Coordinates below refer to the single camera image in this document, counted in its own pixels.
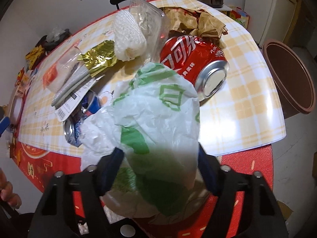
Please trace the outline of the person's left hand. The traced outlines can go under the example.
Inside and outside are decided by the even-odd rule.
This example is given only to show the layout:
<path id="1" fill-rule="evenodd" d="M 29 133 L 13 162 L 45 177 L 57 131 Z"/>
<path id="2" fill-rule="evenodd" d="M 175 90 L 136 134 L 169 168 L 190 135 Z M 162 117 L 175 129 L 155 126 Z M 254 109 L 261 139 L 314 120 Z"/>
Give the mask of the person's left hand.
<path id="1" fill-rule="evenodd" d="M 7 180 L 3 170 L 0 170 L 0 190 L 1 199 L 7 202 L 12 208 L 19 209 L 21 207 L 21 198 L 13 192 L 13 185 Z"/>

